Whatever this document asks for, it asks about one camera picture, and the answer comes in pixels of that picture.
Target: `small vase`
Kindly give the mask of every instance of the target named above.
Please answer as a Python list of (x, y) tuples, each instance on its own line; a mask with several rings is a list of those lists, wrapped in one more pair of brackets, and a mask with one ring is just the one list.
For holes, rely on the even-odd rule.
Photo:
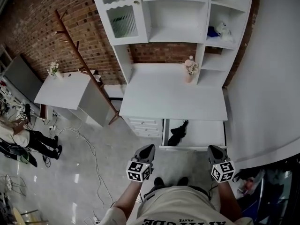
[(186, 83), (190, 83), (193, 80), (193, 75), (186, 73), (185, 80), (186, 80)]
[(60, 73), (60, 71), (56, 71), (55, 75), (58, 77), (59, 80), (63, 80), (64, 76)]

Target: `gray floor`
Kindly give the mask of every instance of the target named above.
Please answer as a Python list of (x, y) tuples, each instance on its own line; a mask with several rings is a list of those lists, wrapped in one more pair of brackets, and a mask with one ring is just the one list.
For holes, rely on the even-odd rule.
[[(60, 118), (57, 122), (60, 130), (68, 126), (78, 128), (80, 124), (79, 120)], [(41, 120), (37, 120), (34, 129), (49, 136), (49, 125), (44, 126)], [(191, 185), (201, 186), (207, 191), (212, 184), (205, 152), (161, 151), (158, 148), (160, 139), (137, 137), (123, 119), (102, 129), (83, 124), (80, 133), (96, 147), (99, 173), (103, 179), (99, 196), (104, 205), (97, 196), (99, 180), (95, 159), (87, 143), (72, 131), (64, 131), (59, 136), (59, 143), (63, 146), (62, 155), (59, 160), (51, 160), (50, 168), (45, 167), (42, 156), (35, 152), (33, 155), (37, 159), (38, 168), (0, 154), (0, 173), (21, 176), (26, 182), (26, 197), (10, 192), (13, 205), (21, 212), (39, 209), (41, 217), (48, 219), (50, 225), (82, 225), (84, 220), (92, 225), (88, 218), (92, 218), (95, 213), (101, 219), (112, 204), (104, 183), (113, 201), (116, 201), (129, 184), (125, 173), (128, 160), (138, 148), (151, 143), (157, 147), (153, 166), (155, 170), (150, 180), (144, 182), (142, 195), (153, 187), (157, 176), (169, 185), (176, 183), (182, 176), (188, 176)], [(136, 217), (138, 206), (137, 203), (130, 219)]]

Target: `white wall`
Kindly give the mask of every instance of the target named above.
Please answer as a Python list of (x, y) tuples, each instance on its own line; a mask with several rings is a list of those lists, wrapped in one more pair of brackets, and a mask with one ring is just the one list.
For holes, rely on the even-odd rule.
[(228, 97), (228, 152), (239, 168), (300, 153), (300, 0), (261, 0)]

